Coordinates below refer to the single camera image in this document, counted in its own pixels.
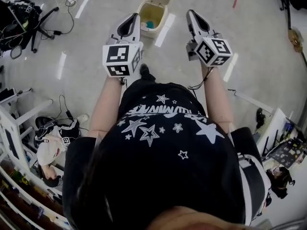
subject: dark hair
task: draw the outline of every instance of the dark hair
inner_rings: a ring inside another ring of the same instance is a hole
[[[112,229],[113,224],[108,213],[108,204],[103,187],[103,174],[101,165],[103,163],[104,149],[102,144],[96,146],[91,159],[84,172],[83,181],[72,200],[71,216],[73,225],[78,230]]]

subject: floor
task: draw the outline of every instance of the floor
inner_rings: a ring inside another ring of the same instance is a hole
[[[32,0],[42,5],[44,13],[57,5],[56,0]],[[75,17],[84,0],[78,0],[72,14]],[[66,97],[66,105],[73,116],[91,115],[106,78],[102,67],[102,46],[111,25],[128,13],[136,12],[144,0],[88,0],[74,28],[68,35],[55,40],[36,41],[38,52],[30,45],[22,56],[11,60],[0,59],[5,65],[6,87],[17,91],[34,89],[18,102],[21,113],[35,105],[53,99],[44,114],[59,114],[59,95]],[[292,119],[299,119],[307,97],[307,68],[300,55],[293,50],[287,38],[285,13],[279,10],[278,0],[171,0],[170,13],[176,16],[161,47],[154,40],[142,38],[145,52],[143,62],[150,66],[158,82],[175,82],[184,86],[198,84],[201,77],[199,62],[188,61],[185,50],[191,39],[186,23],[186,12],[195,9],[211,22],[212,27],[228,40],[232,51],[238,54],[234,70],[225,87],[236,89],[273,108],[280,107]],[[72,26],[67,8],[54,13],[45,29],[67,32]],[[222,77],[227,67],[221,67]],[[137,76],[128,79],[131,84]],[[204,90],[197,92],[205,105]],[[237,127],[255,129],[257,107],[229,92]]]

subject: black shoe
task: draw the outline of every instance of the black shoe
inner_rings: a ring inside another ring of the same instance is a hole
[[[146,74],[149,74],[149,68],[146,64],[141,64],[141,67],[140,67],[140,76],[144,76]]]

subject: blue object in bin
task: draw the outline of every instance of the blue object in bin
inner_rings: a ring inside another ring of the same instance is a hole
[[[147,28],[154,29],[154,23],[152,21],[148,21],[146,24],[147,24]]]

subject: foot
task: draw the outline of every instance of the foot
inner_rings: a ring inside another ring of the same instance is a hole
[[[148,74],[149,73],[149,68],[146,64],[141,64],[140,67],[140,76],[143,76],[144,74]]]
[[[79,121],[79,124],[85,123],[87,120],[89,120],[90,117],[88,114],[82,114],[79,117],[77,117],[77,120]]]

